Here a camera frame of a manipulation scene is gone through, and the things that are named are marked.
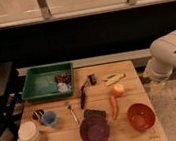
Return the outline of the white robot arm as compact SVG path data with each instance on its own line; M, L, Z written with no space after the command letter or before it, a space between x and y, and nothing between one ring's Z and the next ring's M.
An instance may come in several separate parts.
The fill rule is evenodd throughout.
M176 69L176 30L153 41L150 53L151 59L145 68L148 77L156 82L170 78Z

